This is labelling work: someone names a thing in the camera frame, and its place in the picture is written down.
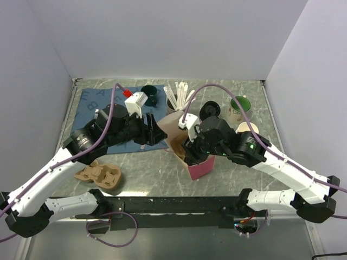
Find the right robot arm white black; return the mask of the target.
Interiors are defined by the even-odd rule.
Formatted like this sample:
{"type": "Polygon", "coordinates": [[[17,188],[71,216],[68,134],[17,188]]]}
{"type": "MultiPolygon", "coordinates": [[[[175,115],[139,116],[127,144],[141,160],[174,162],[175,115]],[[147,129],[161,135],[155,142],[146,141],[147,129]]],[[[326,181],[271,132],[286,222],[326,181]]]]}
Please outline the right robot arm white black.
{"type": "Polygon", "coordinates": [[[179,119],[178,126],[188,132],[182,142],[189,165],[200,164],[210,155],[218,155],[238,165],[261,171],[288,188],[258,191],[244,188],[232,212],[246,217],[260,211],[294,212],[304,220],[323,223],[335,214],[336,193],[340,180],[321,176],[302,167],[281,153],[267,139],[251,131],[236,132],[216,116],[203,121],[188,114],[179,119]]]}

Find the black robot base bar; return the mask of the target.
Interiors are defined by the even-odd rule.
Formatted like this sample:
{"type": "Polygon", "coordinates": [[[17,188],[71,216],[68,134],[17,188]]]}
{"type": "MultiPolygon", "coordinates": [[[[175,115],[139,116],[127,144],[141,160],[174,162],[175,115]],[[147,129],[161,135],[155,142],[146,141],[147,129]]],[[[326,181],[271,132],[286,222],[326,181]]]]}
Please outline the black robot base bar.
{"type": "Polygon", "coordinates": [[[218,227],[232,229],[234,220],[266,211],[250,209],[235,196],[223,197],[107,197],[109,212],[126,212],[139,228],[218,227]]]}

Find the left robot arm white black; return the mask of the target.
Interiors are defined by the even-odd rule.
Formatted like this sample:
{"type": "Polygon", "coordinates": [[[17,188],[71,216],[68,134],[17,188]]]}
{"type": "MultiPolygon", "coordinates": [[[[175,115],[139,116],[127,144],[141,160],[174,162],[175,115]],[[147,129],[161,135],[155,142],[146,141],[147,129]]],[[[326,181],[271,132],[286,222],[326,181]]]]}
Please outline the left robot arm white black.
{"type": "Polygon", "coordinates": [[[143,119],[129,114],[122,105],[108,105],[83,128],[75,130],[52,160],[29,181],[10,193],[1,193],[1,211],[7,215],[9,230],[28,238],[67,217],[103,217],[110,206],[97,189],[62,199],[52,199],[51,195],[68,177],[105,155],[111,146],[128,141],[154,146],[166,138],[152,113],[143,119]]]}

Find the pink paper gift bag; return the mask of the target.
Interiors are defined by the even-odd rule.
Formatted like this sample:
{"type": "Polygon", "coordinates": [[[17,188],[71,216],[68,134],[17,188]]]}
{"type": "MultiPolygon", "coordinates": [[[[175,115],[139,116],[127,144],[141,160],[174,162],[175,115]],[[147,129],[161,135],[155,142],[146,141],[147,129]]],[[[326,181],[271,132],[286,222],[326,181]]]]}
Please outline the pink paper gift bag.
{"type": "MultiPolygon", "coordinates": [[[[171,150],[172,148],[171,148],[170,142],[174,137],[176,137],[177,135],[183,132],[186,132],[188,134],[187,130],[181,130],[178,128],[179,119],[181,118],[183,114],[184,114],[183,111],[174,112],[160,119],[159,122],[157,123],[157,125],[168,135],[168,137],[164,141],[171,150]]],[[[209,172],[213,170],[214,163],[215,163],[214,155],[210,156],[205,162],[200,163],[198,165],[192,165],[192,166],[189,166],[187,163],[184,162],[184,160],[181,160],[175,153],[174,155],[179,161],[179,163],[184,167],[186,172],[189,173],[189,176],[192,180],[199,179],[200,177],[208,174],[209,172]]]]}

